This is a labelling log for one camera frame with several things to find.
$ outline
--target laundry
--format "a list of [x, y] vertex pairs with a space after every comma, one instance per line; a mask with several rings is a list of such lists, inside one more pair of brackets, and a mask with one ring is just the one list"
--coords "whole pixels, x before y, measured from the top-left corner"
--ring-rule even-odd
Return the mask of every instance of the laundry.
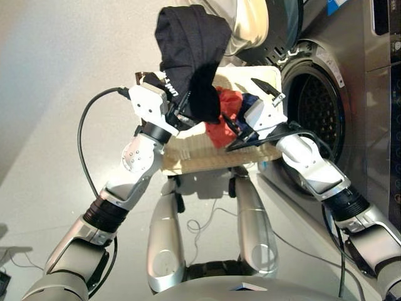
[[237, 120], [236, 120], [236, 125], [239, 127], [240, 130], [244, 130], [247, 127], [247, 124], [245, 122], [245, 113], [248, 111], [250, 107], [255, 103], [256, 100], [258, 100], [259, 97], [249, 94], [249, 93], [243, 93], [242, 95], [242, 105], [241, 108], [239, 109], [238, 115], [237, 115]]
[[207, 14], [201, 5], [167, 7], [159, 14], [155, 37], [160, 71], [167, 77], [163, 83], [153, 75], [144, 81], [163, 87], [171, 104], [180, 107], [182, 118], [171, 115], [169, 122], [179, 130], [201, 121], [218, 123], [219, 97], [212, 81], [231, 37], [226, 20]]
[[[241, 92], [231, 91], [222, 87], [216, 87], [219, 94], [221, 113], [235, 120], [242, 105]], [[206, 134], [216, 148], [224, 147], [232, 142], [236, 135], [225, 123], [222, 114], [219, 116], [219, 124], [206, 123]]]

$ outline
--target black garment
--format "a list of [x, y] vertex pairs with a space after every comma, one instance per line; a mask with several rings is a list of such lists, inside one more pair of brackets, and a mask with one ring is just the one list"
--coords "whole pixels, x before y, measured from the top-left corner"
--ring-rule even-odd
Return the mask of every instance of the black garment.
[[[231, 37], [226, 20], [200, 5], [167, 7], [159, 13], [155, 36], [162, 52], [160, 71], [167, 75], [164, 87], [179, 109], [169, 122], [179, 130], [200, 121], [218, 123], [220, 102], [212, 81]], [[155, 84], [154, 78], [145, 81]]]

